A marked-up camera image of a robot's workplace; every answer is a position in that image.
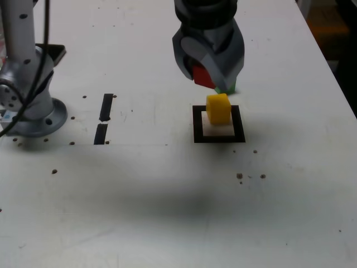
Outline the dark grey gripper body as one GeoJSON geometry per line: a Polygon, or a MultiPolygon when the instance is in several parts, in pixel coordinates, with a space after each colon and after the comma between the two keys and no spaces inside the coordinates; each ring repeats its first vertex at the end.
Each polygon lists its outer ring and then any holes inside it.
{"type": "Polygon", "coordinates": [[[207,44],[214,53],[221,53],[231,40],[233,24],[226,23],[218,28],[198,29],[182,24],[180,30],[184,36],[189,36],[201,43],[207,44]]]}

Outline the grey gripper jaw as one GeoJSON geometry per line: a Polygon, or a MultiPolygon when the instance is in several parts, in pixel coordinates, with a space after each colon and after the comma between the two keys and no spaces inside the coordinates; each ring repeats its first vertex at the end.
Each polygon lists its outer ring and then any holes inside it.
{"type": "Polygon", "coordinates": [[[181,40],[186,36],[192,36],[191,30],[178,30],[173,38],[173,52],[176,60],[176,64],[183,73],[185,77],[190,80],[193,80],[193,71],[192,66],[194,60],[183,50],[181,46],[181,40]]]}
{"type": "Polygon", "coordinates": [[[192,37],[184,37],[181,46],[206,69],[212,82],[221,91],[228,91],[232,87],[244,65],[244,40],[236,26],[233,27],[229,45],[221,53],[214,53],[207,44],[192,37]]]}

